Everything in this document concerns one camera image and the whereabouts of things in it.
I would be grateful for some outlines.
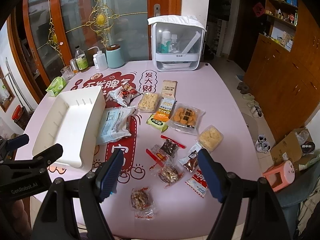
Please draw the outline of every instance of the screw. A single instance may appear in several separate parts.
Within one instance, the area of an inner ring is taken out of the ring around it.
[[[59,184],[59,183],[61,183],[63,181],[63,179],[62,178],[56,178],[55,180],[54,180],[54,182],[55,182],[55,184]]]
[[[91,179],[95,176],[94,172],[90,171],[85,175],[88,179]]]
[[[229,179],[234,179],[234,178],[236,177],[236,174],[233,173],[233,172],[228,172],[228,173],[227,173],[227,177],[228,177]]]
[[[259,182],[262,184],[267,184],[267,179],[266,178],[259,178]]]

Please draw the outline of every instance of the transparent cabinet door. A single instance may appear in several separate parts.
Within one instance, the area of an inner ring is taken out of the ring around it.
[[[79,45],[84,51],[99,46],[120,44],[125,61],[148,60],[147,0],[100,0],[104,9],[92,14],[97,0],[60,0],[63,24],[71,54]],[[100,37],[94,30],[109,30]]]
[[[28,0],[28,15],[36,50],[49,80],[52,81],[61,76],[60,70],[64,64],[59,53],[47,43],[51,19],[49,0]]]

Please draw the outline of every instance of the beige cloth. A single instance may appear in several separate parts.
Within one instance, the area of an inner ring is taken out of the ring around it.
[[[307,222],[311,217],[313,211],[316,208],[316,205],[320,202],[320,178],[318,179],[315,188],[310,193],[308,198],[300,203],[300,214],[298,217],[298,229],[299,235],[307,226]]]

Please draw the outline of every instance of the pink plastic stool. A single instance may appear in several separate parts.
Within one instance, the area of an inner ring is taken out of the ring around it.
[[[269,176],[276,173],[280,173],[282,182],[279,185],[272,188],[274,192],[281,190],[282,188],[288,186],[294,181],[294,167],[291,161],[285,161],[278,166],[270,167],[262,175],[269,181],[271,185]]]

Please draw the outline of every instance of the pink tablecloth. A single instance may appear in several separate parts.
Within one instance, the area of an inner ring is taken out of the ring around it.
[[[228,88],[215,70],[201,63],[195,71],[158,72],[151,61],[128,62],[119,69],[107,69],[99,72],[94,67],[85,73],[77,74],[64,91],[80,89],[84,86],[100,85],[103,92],[108,93],[122,82],[133,83],[140,92],[161,92],[162,81],[177,80],[176,100],[205,111],[200,122],[199,132],[208,125],[214,125],[224,139],[212,153],[215,161],[220,162],[226,171],[233,171],[244,179],[256,180],[261,176],[261,170],[256,157],[251,136],[244,119]],[[114,102],[107,99],[107,106]],[[46,117],[55,98],[45,96],[33,114],[25,133],[29,135],[28,145],[17,152],[17,160],[31,159],[32,148],[42,122]],[[138,104],[140,97],[135,98],[132,106]],[[96,147],[93,166],[105,161],[115,147],[125,151],[125,164],[122,177],[119,177],[117,193],[105,199],[101,208],[112,233],[116,236],[138,239],[184,239],[209,234],[221,207],[210,192],[201,198],[185,181],[192,174],[185,172],[178,183],[165,189],[164,183],[151,175],[149,168],[155,162],[146,154],[146,148],[164,142],[160,131],[146,124],[150,114],[135,112],[131,127],[135,133],[127,139],[120,140],[108,146]],[[164,135],[187,146],[178,150],[178,157],[184,157],[189,148],[194,145],[196,136],[183,134],[169,128]],[[63,177],[64,180],[77,179],[84,173],[72,168],[63,170],[50,167],[50,177]],[[137,220],[130,208],[130,193],[132,188],[151,187],[154,202],[157,207],[156,217],[151,221]],[[45,192],[36,195],[43,200]],[[76,219],[84,224],[80,202],[74,200]],[[243,201],[238,224],[244,222],[247,202]]]

